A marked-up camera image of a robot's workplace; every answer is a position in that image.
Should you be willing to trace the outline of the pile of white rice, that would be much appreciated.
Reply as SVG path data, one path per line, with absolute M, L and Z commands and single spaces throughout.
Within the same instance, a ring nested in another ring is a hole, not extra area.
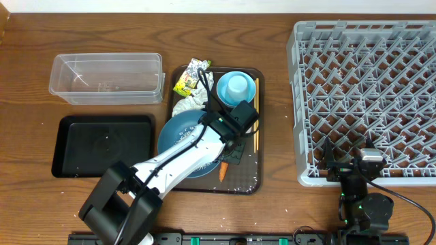
M 176 137 L 176 141 L 175 143 L 179 143 L 180 141 L 182 141 L 183 139 L 185 139 L 193 130 L 194 130 L 194 126 L 189 126 L 184 128 L 179 134 L 178 137 Z M 193 172 L 193 175 L 200 175 L 200 172 L 207 172 L 209 169 L 213 169 L 214 167 L 216 167 L 216 165 L 218 164 L 217 160 L 214 160 L 210 163 L 205 163 L 204 165 L 198 167 L 197 169 L 195 169 L 195 171 Z

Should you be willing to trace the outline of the orange carrot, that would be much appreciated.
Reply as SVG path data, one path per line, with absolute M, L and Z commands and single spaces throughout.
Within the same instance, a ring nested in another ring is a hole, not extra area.
M 226 175 L 227 170 L 228 170 L 228 166 L 229 166 L 229 164 L 227 162 L 225 162 L 225 161 L 221 162 L 221 167 L 219 170 L 219 181 L 220 182 L 224 181 L 225 175 Z

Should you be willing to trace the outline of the white tissue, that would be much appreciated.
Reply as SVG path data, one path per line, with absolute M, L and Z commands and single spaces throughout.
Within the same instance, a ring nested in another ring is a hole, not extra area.
M 193 89 L 191 94 L 176 103 L 172 110 L 172 117 L 188 110 L 201 110 L 206 107 L 207 91 L 201 82 L 198 82 L 197 89 Z

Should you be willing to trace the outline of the dark blue plate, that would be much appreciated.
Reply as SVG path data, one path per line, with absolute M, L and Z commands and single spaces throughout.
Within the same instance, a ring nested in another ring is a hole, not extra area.
M 175 117 L 172 117 L 163 127 L 161 130 L 158 142 L 157 142 L 157 151 L 159 154 L 165 152 L 169 148 L 171 148 L 173 145 L 175 145 L 176 137 L 178 137 L 178 134 L 186 127 L 189 126 L 196 126 L 198 124 L 198 121 L 200 118 L 205 115 L 206 112 L 203 110 L 188 110 L 185 112 L 181 112 L 180 114 L 177 114 Z M 188 175 L 188 179 L 194 179 L 199 178 L 202 176 L 205 176 L 209 173 L 211 173 L 215 168 L 218 167 L 220 164 L 220 161 L 218 161 L 218 164 L 213 169 L 209 169 L 208 171 L 201 171 L 200 175 L 193 175 L 193 172 Z

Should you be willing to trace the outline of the green foil snack wrapper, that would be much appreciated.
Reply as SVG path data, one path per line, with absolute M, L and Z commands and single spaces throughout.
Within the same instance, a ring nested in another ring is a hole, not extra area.
M 177 80 L 173 87 L 173 91 L 178 93 L 183 97 L 190 96 L 191 91 L 196 88 L 199 82 L 199 77 L 197 70 L 202 68 L 206 70 L 211 65 L 210 60 L 200 60 L 197 58 L 192 58 L 188 66 L 185 68 L 184 72 Z

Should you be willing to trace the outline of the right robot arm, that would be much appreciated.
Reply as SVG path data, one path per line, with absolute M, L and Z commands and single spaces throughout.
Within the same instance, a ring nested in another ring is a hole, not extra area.
M 348 162 L 334 158 L 329 139 L 322 147 L 320 168 L 326 170 L 327 181 L 339 182 L 339 219 L 345 226 L 331 238 L 332 244 L 381 244 L 382 233 L 389 228 L 393 200 L 381 193 L 369 193 L 368 181 L 379 177 L 386 163 L 371 140 Z

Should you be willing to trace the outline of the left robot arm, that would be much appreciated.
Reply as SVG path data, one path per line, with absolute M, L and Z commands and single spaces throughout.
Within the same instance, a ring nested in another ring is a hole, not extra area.
M 79 218 L 103 244 L 152 244 L 150 230 L 164 197 L 194 170 L 218 158 L 258 118 L 247 101 L 226 114 L 210 111 L 187 137 L 158 156 L 132 167 L 115 163 L 99 179 Z

